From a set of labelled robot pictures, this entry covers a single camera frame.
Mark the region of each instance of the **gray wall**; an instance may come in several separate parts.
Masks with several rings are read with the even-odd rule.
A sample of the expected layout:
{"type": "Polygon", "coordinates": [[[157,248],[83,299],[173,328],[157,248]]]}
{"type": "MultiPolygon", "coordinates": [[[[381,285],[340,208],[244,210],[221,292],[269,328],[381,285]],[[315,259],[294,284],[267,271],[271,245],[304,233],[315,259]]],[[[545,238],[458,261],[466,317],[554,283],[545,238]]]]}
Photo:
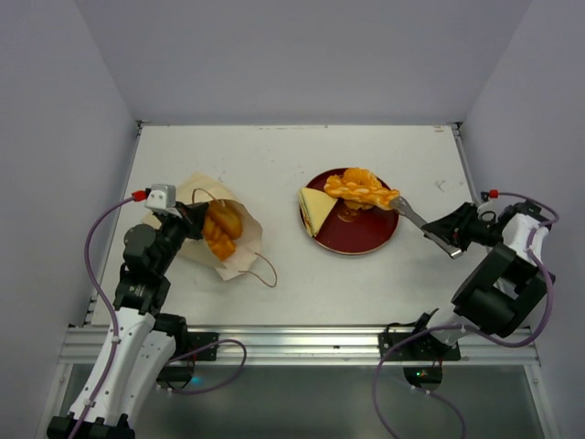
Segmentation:
{"type": "Polygon", "coordinates": [[[564,430],[583,437],[585,384],[585,3],[534,0],[464,124],[479,187],[524,192],[557,208],[543,258],[558,276],[537,342],[564,430]]]}
{"type": "MultiPolygon", "coordinates": [[[[82,248],[120,198],[135,124],[70,0],[0,1],[0,425],[32,437],[69,322],[82,248]]],[[[109,235],[96,236],[99,260],[109,235]]]]}
{"type": "Polygon", "coordinates": [[[436,123],[472,107],[529,0],[76,0],[158,123],[436,123]]]}

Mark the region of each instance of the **dark red round plate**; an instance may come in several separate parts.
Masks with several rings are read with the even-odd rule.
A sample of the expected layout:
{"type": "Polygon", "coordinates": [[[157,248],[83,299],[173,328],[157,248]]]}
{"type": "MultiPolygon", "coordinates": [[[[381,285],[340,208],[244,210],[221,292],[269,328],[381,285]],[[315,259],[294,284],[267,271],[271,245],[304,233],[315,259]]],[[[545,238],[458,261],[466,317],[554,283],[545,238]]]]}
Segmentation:
{"type": "MultiPolygon", "coordinates": [[[[311,180],[307,187],[323,190],[328,177],[342,176],[346,170],[346,167],[342,167],[323,172],[311,180]]],[[[380,182],[382,186],[389,188],[382,180],[380,182]]],[[[399,214],[395,210],[376,207],[354,210],[339,199],[314,240],[333,252],[368,253],[388,242],[398,224],[399,214]]]]}

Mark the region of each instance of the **bread in paper bag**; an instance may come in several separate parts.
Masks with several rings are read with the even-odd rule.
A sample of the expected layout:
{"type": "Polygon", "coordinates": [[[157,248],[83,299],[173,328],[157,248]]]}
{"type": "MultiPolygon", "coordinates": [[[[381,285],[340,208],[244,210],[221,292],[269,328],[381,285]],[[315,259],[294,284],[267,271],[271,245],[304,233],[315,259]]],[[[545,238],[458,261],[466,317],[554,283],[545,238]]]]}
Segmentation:
{"type": "MultiPolygon", "coordinates": [[[[187,205],[192,204],[192,197],[196,203],[211,201],[213,198],[209,194],[216,200],[223,200],[239,213],[242,234],[235,241],[236,251],[222,262],[209,249],[205,240],[186,240],[178,254],[215,268],[221,278],[227,281],[248,271],[258,258],[258,253],[261,251],[262,227],[227,187],[211,177],[196,172],[176,188],[176,200],[187,205]]],[[[156,229],[160,227],[160,222],[153,214],[147,215],[143,219],[143,223],[156,229]]]]}

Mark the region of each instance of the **red cable connector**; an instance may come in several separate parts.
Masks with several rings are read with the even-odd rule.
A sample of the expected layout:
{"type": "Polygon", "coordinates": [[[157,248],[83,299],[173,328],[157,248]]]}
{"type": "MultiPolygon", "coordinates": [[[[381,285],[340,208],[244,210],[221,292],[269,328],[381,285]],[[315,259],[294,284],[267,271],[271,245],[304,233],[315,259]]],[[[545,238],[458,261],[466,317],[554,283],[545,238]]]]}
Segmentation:
{"type": "Polygon", "coordinates": [[[148,194],[150,193],[150,189],[145,190],[137,190],[136,192],[132,193],[134,198],[134,202],[144,201],[148,198],[148,194]]]}

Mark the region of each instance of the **white table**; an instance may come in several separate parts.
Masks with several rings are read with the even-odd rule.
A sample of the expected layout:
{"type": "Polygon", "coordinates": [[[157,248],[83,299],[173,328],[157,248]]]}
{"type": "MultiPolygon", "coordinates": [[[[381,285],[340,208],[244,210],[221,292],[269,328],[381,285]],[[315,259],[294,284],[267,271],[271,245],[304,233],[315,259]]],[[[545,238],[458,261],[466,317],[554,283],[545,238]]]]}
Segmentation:
{"type": "MultiPolygon", "coordinates": [[[[261,223],[262,253],[279,273],[274,289],[248,275],[222,282],[212,269],[177,257],[164,312],[190,325],[344,326],[408,322],[447,305],[483,248],[452,261],[406,219],[387,245],[362,256],[335,254],[307,236],[297,190],[344,166],[372,170],[426,220],[471,199],[449,126],[145,126],[126,195],[153,183],[178,185],[195,171],[223,181],[261,223]]],[[[118,219],[102,280],[111,299],[123,235],[145,213],[133,203],[118,219]]],[[[270,278],[262,261],[253,269],[270,278]]],[[[92,324],[109,321],[98,303],[92,324]]]]}

